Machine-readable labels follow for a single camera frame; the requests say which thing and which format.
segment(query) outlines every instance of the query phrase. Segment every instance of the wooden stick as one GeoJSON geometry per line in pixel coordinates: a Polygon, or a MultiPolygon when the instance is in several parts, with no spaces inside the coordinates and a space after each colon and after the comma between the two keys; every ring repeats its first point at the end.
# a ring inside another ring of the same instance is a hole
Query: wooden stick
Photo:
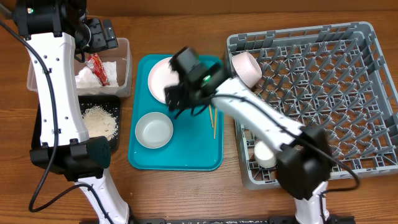
{"type": "Polygon", "coordinates": [[[216,131],[217,131],[217,114],[218,114],[218,109],[216,108],[215,118],[214,118],[214,139],[216,139],[216,131]]]}
{"type": "Polygon", "coordinates": [[[214,125],[213,125],[213,110],[211,109],[211,105],[209,105],[209,113],[210,113],[211,127],[214,128],[214,125]]]}

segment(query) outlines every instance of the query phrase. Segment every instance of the white arm segment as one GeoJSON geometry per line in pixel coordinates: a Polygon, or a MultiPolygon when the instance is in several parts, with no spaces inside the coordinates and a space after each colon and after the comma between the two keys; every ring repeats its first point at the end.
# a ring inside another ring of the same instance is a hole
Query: white arm segment
{"type": "MultiPolygon", "coordinates": [[[[297,200],[296,203],[296,220],[300,224],[323,224],[320,210],[319,194],[324,192],[328,187],[328,182],[322,182],[313,192],[310,200],[297,200]]],[[[326,209],[326,198],[323,201],[323,214],[327,220],[329,211],[326,209]]]]}
{"type": "MultiPolygon", "coordinates": [[[[53,33],[34,34],[27,41],[42,57],[47,69],[51,70],[50,77],[57,104],[59,146],[69,145],[70,139],[79,142],[88,140],[88,131],[80,112],[76,94],[75,39],[62,33],[62,37],[54,37],[53,33]]],[[[41,143],[47,142],[49,147],[54,145],[53,119],[51,99],[47,79],[43,68],[36,57],[29,52],[35,70],[37,90],[39,92],[40,109],[42,114],[41,143]]]]}
{"type": "MultiPolygon", "coordinates": [[[[300,127],[303,124],[294,121],[274,108],[263,102],[256,96],[246,85],[238,78],[230,78],[223,82],[216,91],[216,95],[229,94],[245,97],[247,100],[257,104],[267,114],[274,118],[278,123],[285,126],[293,134],[301,134],[300,127]]],[[[237,119],[241,124],[250,129],[261,141],[275,153],[280,152],[280,146],[285,143],[289,144],[294,139],[286,133],[282,133],[272,121],[270,121],[257,108],[251,106],[249,103],[238,99],[228,97],[217,97],[212,99],[213,104],[218,109],[231,115],[237,119]]]]}
{"type": "MultiPolygon", "coordinates": [[[[248,89],[238,77],[230,78],[223,82],[223,84],[217,88],[216,92],[216,95],[221,94],[243,96],[247,100],[257,104],[262,110],[293,134],[300,135],[302,133],[300,127],[303,125],[301,123],[286,117],[267,103],[263,102],[250,89],[248,89]]],[[[228,97],[213,98],[212,102],[216,107],[218,107],[218,109],[231,115],[234,119],[239,120],[241,124],[250,129],[256,137],[259,138],[259,140],[263,141],[274,152],[275,155],[280,152],[280,146],[283,143],[290,144],[294,140],[288,134],[280,132],[280,128],[249,103],[228,97]]],[[[309,200],[297,200],[295,198],[295,204],[297,207],[296,219],[300,224],[323,223],[320,216],[320,201],[318,195],[320,192],[326,190],[327,186],[328,182],[322,182],[313,191],[313,196],[309,200]]],[[[326,209],[325,198],[323,198],[323,213],[327,219],[329,217],[329,212],[326,209]]]]}
{"type": "MultiPolygon", "coordinates": [[[[129,221],[129,205],[120,197],[118,190],[112,180],[109,169],[105,169],[102,178],[85,177],[78,179],[75,184],[86,183],[93,186],[101,201],[105,211],[112,219],[114,224],[127,224],[129,221]]],[[[86,197],[93,206],[97,216],[99,217],[99,224],[109,224],[109,221],[102,213],[94,195],[87,190],[86,187],[80,187],[85,193],[86,197]]]]}

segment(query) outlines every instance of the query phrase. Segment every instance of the candy wrapper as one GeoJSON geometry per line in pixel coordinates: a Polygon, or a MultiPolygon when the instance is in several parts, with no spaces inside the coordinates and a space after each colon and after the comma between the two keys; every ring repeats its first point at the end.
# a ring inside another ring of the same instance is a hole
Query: candy wrapper
{"type": "Polygon", "coordinates": [[[90,57],[88,57],[86,65],[95,74],[102,86],[109,85],[109,79],[106,76],[105,68],[98,54],[90,55],[90,57]]]}

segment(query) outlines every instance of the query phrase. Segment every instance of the wooden surface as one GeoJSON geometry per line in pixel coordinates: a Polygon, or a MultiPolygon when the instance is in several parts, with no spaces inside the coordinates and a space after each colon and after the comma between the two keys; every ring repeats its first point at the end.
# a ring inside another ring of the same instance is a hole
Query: wooden surface
{"type": "MultiPolygon", "coordinates": [[[[0,0],[14,10],[17,0],[0,0]]],[[[90,15],[164,16],[265,12],[398,10],[396,0],[87,0],[90,15]]]]}
{"type": "MultiPolygon", "coordinates": [[[[122,198],[141,218],[238,218],[293,215],[293,199],[281,189],[246,190],[241,183],[234,140],[234,123],[225,118],[224,161],[213,172],[140,171],[127,160],[137,65],[147,54],[172,54],[184,45],[199,54],[223,56],[231,34],[260,30],[370,22],[379,37],[391,74],[398,82],[398,13],[313,12],[224,16],[118,17],[118,37],[127,37],[134,61],[132,95],[123,102],[121,141],[112,155],[111,174],[122,198]]],[[[85,196],[74,191],[40,213],[27,209],[43,173],[29,159],[37,94],[26,88],[29,56],[26,49],[0,29],[0,222],[77,223],[95,218],[85,196]]],[[[355,192],[328,195],[331,213],[355,215],[357,223],[398,223],[397,175],[362,181],[355,192]]],[[[353,184],[337,180],[331,187],[353,184]]],[[[63,176],[50,174],[37,205],[71,186],[63,176]]]]}

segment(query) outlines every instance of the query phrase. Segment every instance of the pink plate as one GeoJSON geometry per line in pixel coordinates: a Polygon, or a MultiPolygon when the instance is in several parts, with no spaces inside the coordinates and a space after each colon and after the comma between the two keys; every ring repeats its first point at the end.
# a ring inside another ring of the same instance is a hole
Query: pink plate
{"type": "Polygon", "coordinates": [[[164,88],[178,84],[178,73],[172,71],[169,64],[171,57],[165,58],[156,63],[150,70],[148,76],[148,88],[152,96],[161,102],[166,102],[164,88]]]}

